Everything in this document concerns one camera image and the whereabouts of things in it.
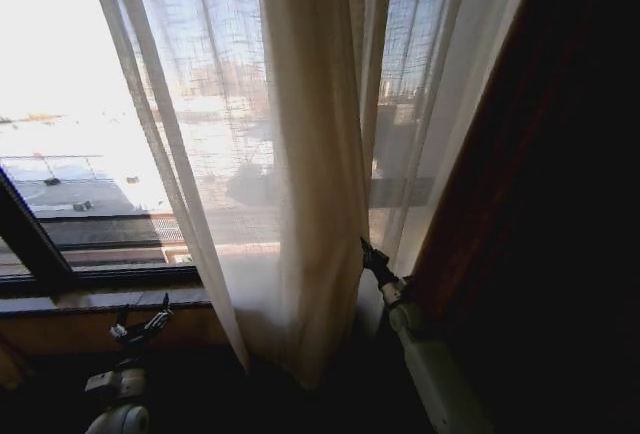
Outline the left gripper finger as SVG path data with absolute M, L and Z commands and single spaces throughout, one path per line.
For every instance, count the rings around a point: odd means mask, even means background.
M 116 315 L 115 322 L 109 328 L 109 333 L 114 339 L 126 339 L 129 332 L 126 327 L 129 306 L 125 305 Z
M 131 340 L 150 340 L 166 327 L 172 315 L 170 297 L 165 293 L 161 309 L 151 319 L 129 329 Z

